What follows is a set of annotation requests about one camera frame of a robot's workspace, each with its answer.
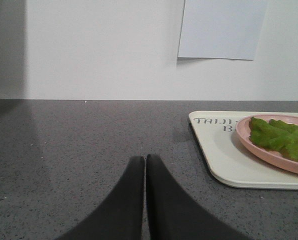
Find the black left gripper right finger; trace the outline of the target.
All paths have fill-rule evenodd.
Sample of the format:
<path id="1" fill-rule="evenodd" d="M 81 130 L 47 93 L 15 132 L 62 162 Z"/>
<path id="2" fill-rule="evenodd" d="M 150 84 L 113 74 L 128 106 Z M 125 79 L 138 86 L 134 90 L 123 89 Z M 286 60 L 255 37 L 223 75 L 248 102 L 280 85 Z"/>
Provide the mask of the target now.
<path id="1" fill-rule="evenodd" d="M 146 208 L 153 240 L 246 240 L 187 194 L 158 155 L 146 158 Z"/>

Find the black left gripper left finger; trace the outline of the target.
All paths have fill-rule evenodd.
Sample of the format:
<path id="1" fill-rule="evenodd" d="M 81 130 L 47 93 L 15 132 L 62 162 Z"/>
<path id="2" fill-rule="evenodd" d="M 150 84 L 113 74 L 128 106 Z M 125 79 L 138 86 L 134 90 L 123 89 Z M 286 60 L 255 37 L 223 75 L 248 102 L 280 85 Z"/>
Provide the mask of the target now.
<path id="1" fill-rule="evenodd" d="M 109 195 L 59 240 L 140 240 L 144 208 L 145 159 L 130 158 Z"/>

